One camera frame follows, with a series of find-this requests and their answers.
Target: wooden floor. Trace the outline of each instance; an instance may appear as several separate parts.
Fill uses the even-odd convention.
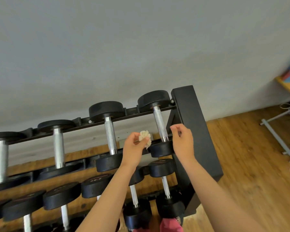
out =
[[[231,197],[248,213],[263,224],[268,231],[290,231],[290,158],[281,154],[282,148],[271,133],[259,126],[262,118],[271,118],[279,114],[278,107],[242,113],[207,122],[209,132],[215,145],[224,176],[219,181]],[[272,127],[283,137],[290,147],[290,117],[282,117],[271,122]],[[94,155],[107,150],[106,146],[67,154],[67,160]],[[46,159],[16,165],[9,168],[9,174],[29,171],[54,164],[54,159]],[[53,187],[72,181],[83,181],[97,175],[95,169],[68,174],[57,178],[16,187],[0,192],[0,199],[22,196],[40,189]],[[175,185],[175,175],[168,177],[170,185]],[[139,194],[162,189],[159,179],[146,176],[136,185]],[[90,209],[96,198],[79,197],[68,205],[69,213]],[[155,202],[151,202],[153,219],[152,231],[159,231],[159,216]],[[59,209],[33,213],[33,223],[41,223],[60,217]],[[0,232],[15,230],[22,226],[22,220],[5,223],[0,220]],[[213,231],[202,208],[197,208],[195,215],[186,217],[183,225],[185,232]],[[127,231],[121,216],[120,231]]]

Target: dumbbell rack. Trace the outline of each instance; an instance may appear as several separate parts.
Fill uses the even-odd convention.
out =
[[[171,131],[170,126],[172,124],[182,123],[189,129],[194,137],[194,155],[197,161],[205,168],[205,170],[216,180],[218,181],[222,176],[222,168],[220,166],[213,142],[209,135],[209,131],[207,129],[206,122],[204,120],[201,107],[199,105],[197,96],[195,94],[193,86],[185,86],[175,88],[171,91],[171,100],[167,107],[161,108],[161,111],[170,111],[170,116],[166,125],[166,129],[171,139]],[[125,116],[121,118],[113,119],[113,122],[130,119],[134,117],[139,117],[143,115],[152,114],[153,111],[150,112],[140,112],[138,106],[133,108],[124,108]],[[90,118],[76,118],[72,120],[75,123],[74,128],[63,130],[62,132],[71,132],[79,129],[84,129],[88,127],[93,127],[97,125],[102,125],[104,122],[97,123],[89,123]],[[29,128],[24,131],[27,138],[20,139],[14,142],[10,142],[9,145],[25,142],[29,140],[34,140],[38,138],[43,138],[47,136],[52,136],[53,133],[41,133],[36,128]],[[148,154],[148,151],[144,149],[143,154]],[[105,156],[106,153],[101,153],[99,155],[86,157],[83,159],[78,159],[70,162],[66,162],[66,166],[77,164],[79,168],[76,171],[82,171],[88,168],[95,167],[95,160]],[[180,191],[182,194],[183,203],[185,205],[185,214],[184,216],[192,215],[195,213],[195,209],[200,205],[200,200],[198,199],[195,191],[190,183],[187,173],[185,172],[183,166],[180,161],[176,157],[175,154],[172,155],[172,158],[176,165],[176,178],[178,185],[172,187],[176,191]],[[37,169],[30,172],[20,173],[17,175],[9,176],[9,179],[23,178],[28,177],[28,181],[24,184],[33,183],[36,181],[41,181],[41,173],[44,171],[49,171],[54,169],[55,166]],[[144,175],[149,174],[148,167],[143,167]],[[138,198],[146,198],[148,200],[155,199],[158,192],[152,192],[146,195],[139,195]]]

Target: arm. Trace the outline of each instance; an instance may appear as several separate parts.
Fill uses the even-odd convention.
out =
[[[173,133],[175,154],[185,168],[213,229],[216,232],[265,232],[263,227],[237,206],[197,162],[190,129],[183,124],[172,125],[170,128]]]
[[[140,133],[131,133],[126,139],[122,162],[112,180],[94,204],[76,232],[114,232],[124,204],[131,176],[141,161],[142,151],[149,138],[138,144]]]

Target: white wall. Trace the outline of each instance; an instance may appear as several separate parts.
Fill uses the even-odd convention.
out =
[[[271,106],[289,63],[290,0],[0,0],[0,131],[191,84],[206,120]]]

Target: hand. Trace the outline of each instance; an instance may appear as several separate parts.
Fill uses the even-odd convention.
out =
[[[183,163],[195,159],[191,130],[183,124],[172,125],[170,129],[173,134],[173,149],[179,161]]]
[[[140,163],[143,149],[149,138],[145,137],[139,142],[139,135],[140,133],[133,132],[125,140],[121,166],[129,166],[135,170]]]

